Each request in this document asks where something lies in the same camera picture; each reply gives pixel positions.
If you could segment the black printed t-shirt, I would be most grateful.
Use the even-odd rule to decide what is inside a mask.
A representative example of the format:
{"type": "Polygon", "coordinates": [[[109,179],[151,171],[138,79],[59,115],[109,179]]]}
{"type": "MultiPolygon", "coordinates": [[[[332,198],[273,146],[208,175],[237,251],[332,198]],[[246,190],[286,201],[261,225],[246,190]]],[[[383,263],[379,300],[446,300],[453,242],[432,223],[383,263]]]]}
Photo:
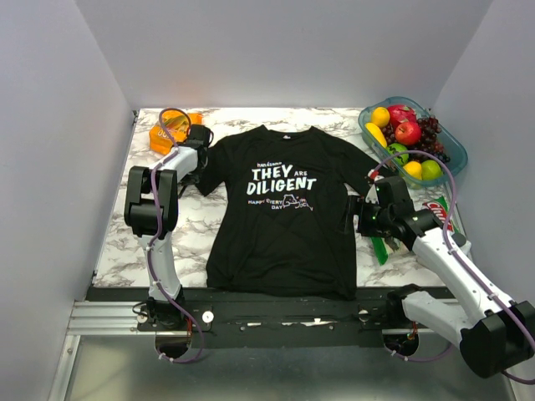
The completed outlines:
{"type": "Polygon", "coordinates": [[[378,162],[317,128],[259,126],[218,140],[197,183],[227,190],[206,263],[210,288],[278,297],[350,300],[357,287],[355,234],[339,231],[350,191],[366,195],[378,162]]]}

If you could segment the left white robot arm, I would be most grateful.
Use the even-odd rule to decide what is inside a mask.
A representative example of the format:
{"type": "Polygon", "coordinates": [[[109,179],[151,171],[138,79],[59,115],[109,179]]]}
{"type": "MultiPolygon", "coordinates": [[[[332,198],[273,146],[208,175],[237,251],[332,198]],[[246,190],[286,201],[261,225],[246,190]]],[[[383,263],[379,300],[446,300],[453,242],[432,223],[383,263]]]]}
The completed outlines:
{"type": "Polygon", "coordinates": [[[124,218],[145,254],[150,278],[149,297],[163,302],[156,319],[168,330],[179,328],[185,309],[176,302],[181,281],[176,274],[172,233],[179,216],[179,184],[194,183],[207,163],[212,131],[194,124],[186,140],[149,166],[134,166],[127,180],[124,218]]]}

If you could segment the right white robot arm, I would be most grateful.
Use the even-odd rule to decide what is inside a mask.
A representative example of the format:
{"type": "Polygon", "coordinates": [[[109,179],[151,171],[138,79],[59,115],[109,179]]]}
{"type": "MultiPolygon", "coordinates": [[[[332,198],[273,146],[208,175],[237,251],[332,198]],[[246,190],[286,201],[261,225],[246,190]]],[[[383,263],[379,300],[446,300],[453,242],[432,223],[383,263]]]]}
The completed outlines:
{"type": "Polygon", "coordinates": [[[476,267],[447,224],[416,210],[400,177],[376,180],[367,196],[347,201],[343,226],[367,237],[394,237],[434,272],[457,300],[448,305],[415,284],[389,293],[385,319],[394,327],[420,323],[457,348],[470,370],[489,378],[534,356],[534,307],[516,302],[476,267]]]}

